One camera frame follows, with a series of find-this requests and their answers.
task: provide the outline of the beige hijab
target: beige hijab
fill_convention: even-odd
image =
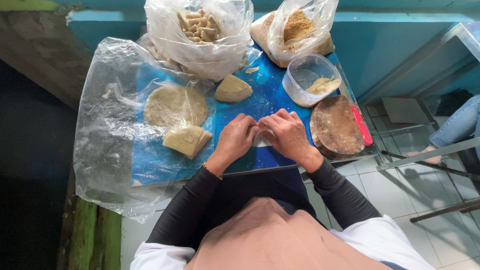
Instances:
[[[303,210],[287,214],[271,198],[252,198],[211,230],[184,270],[391,270],[322,227]]]

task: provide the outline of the red knife handle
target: red knife handle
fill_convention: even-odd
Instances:
[[[359,108],[357,107],[357,105],[350,105],[350,108],[352,109],[353,119],[357,123],[357,126],[360,129],[361,135],[363,136],[363,141],[365,142],[365,146],[371,145],[373,143],[372,135],[370,135],[370,132],[368,131],[367,124],[365,124],[365,121],[361,116]]]

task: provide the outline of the knife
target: knife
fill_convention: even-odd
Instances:
[[[365,121],[361,116],[360,109],[358,108],[357,105],[355,105],[355,103],[353,103],[352,96],[350,95],[350,92],[348,91],[344,80],[342,80],[342,83],[340,84],[340,87],[338,89],[340,90],[340,93],[343,96],[345,96],[348,100],[350,109],[352,110],[352,113],[353,113],[353,120],[357,123],[357,126],[360,129],[365,146],[371,145],[373,143],[372,135],[370,134],[370,131],[368,131],[367,124],[365,123]]]

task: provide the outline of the clear plastic container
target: clear plastic container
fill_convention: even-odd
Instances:
[[[333,77],[333,80],[338,79],[340,84],[342,83],[342,77],[338,69],[324,56],[317,53],[299,56],[288,64],[287,72],[282,80],[283,88],[298,105],[313,107],[336,90],[321,95],[312,95],[305,92],[322,75],[324,78]]]

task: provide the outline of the round wooden chopping board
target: round wooden chopping board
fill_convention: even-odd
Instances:
[[[348,100],[342,95],[318,103],[310,115],[310,131],[317,149],[329,159],[347,160],[365,148]]]

